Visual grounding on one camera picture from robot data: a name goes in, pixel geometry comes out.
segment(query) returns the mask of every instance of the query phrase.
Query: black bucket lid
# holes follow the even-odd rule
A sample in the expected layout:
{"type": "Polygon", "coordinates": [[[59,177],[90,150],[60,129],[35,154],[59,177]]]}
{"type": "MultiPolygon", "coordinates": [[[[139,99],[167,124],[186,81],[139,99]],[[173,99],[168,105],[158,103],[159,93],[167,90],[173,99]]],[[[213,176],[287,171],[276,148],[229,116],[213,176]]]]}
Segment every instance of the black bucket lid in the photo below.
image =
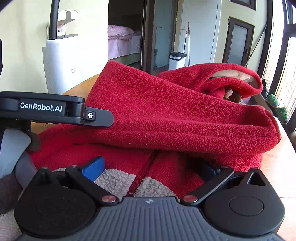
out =
{"type": "Polygon", "coordinates": [[[187,56],[187,54],[180,53],[180,52],[170,52],[169,55],[173,56],[173,57],[186,57],[187,56]]]}

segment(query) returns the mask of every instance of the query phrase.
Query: bed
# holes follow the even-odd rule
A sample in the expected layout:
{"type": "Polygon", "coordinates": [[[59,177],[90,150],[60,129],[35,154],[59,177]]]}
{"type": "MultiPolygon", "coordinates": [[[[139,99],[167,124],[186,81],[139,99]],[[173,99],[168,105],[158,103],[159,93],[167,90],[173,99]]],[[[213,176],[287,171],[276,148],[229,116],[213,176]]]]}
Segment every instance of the bed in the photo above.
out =
{"type": "Polygon", "coordinates": [[[141,59],[141,32],[123,26],[108,26],[108,60],[125,65],[141,59]]]}

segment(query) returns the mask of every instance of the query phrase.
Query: red fleece garment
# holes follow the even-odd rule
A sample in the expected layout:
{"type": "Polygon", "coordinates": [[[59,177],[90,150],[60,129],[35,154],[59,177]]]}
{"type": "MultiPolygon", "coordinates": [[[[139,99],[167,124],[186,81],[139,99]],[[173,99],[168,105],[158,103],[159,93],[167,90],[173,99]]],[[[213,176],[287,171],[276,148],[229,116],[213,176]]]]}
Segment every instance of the red fleece garment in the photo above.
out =
{"type": "Polygon", "coordinates": [[[151,177],[182,197],[203,183],[190,168],[188,154],[246,171],[259,167],[262,154],[280,141],[272,114],[261,106],[223,100],[226,86],[243,97],[262,90],[259,76],[236,64],[198,64],[155,77],[110,61],[86,105],[111,110],[114,124],[49,128],[39,135],[41,151],[32,159],[37,168],[56,169],[101,155],[106,169],[137,176],[131,192],[151,177]],[[210,78],[228,69],[251,75],[258,88],[237,78],[210,78]]]}

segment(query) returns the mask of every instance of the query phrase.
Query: wooden table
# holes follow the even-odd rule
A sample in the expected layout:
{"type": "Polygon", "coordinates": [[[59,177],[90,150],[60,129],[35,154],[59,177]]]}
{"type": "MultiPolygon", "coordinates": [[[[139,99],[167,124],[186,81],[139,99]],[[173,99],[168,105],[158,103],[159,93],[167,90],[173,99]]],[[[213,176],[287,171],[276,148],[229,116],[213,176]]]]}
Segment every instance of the wooden table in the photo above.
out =
{"type": "MultiPolygon", "coordinates": [[[[99,75],[75,86],[65,95],[87,98],[99,75]]],[[[296,241],[296,153],[278,121],[282,139],[278,145],[264,154],[261,170],[281,198],[286,216],[278,234],[286,241],[296,241]]],[[[32,123],[32,130],[39,133],[53,124],[32,123]]]]}

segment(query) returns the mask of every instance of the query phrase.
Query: brown window frame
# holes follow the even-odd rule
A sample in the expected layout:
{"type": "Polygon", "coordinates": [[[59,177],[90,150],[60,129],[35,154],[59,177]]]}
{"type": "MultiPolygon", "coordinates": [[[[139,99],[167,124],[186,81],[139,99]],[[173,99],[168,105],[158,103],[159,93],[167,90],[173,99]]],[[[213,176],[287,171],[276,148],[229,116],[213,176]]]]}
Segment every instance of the brown window frame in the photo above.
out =
{"type": "Polygon", "coordinates": [[[230,1],[231,2],[234,2],[234,3],[237,3],[239,5],[243,5],[245,7],[249,7],[249,8],[251,8],[251,9],[253,9],[253,10],[256,11],[256,0],[250,0],[250,3],[249,4],[248,3],[245,3],[243,1],[240,1],[240,0],[230,0],[230,1]]]}
{"type": "Polygon", "coordinates": [[[252,24],[249,24],[247,22],[241,21],[239,19],[232,18],[232,17],[229,17],[229,20],[228,20],[228,31],[227,31],[227,37],[226,37],[225,49],[224,49],[224,55],[223,55],[222,62],[227,63],[228,59],[229,59],[234,25],[238,25],[238,26],[248,29],[247,39],[246,39],[246,43],[244,46],[244,54],[243,54],[242,61],[240,64],[241,66],[245,66],[245,64],[247,63],[248,57],[250,55],[255,26],[252,24]]]}

